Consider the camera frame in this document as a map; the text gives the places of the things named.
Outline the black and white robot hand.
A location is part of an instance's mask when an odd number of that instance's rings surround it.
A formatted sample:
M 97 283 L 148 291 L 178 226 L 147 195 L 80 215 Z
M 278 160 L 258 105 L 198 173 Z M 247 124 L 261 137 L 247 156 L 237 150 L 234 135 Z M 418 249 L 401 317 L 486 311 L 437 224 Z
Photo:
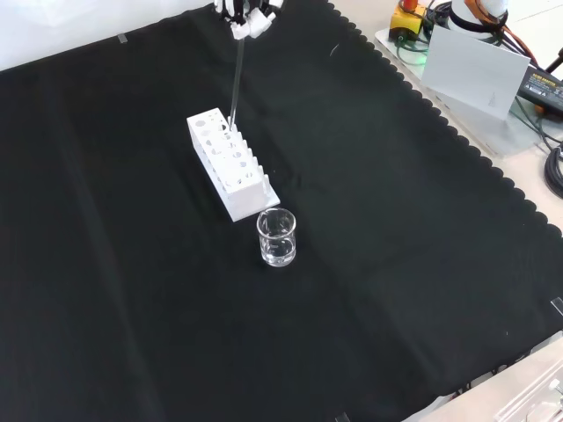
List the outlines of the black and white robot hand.
M 215 0 L 216 13 L 235 40 L 257 39 L 281 14 L 284 0 Z

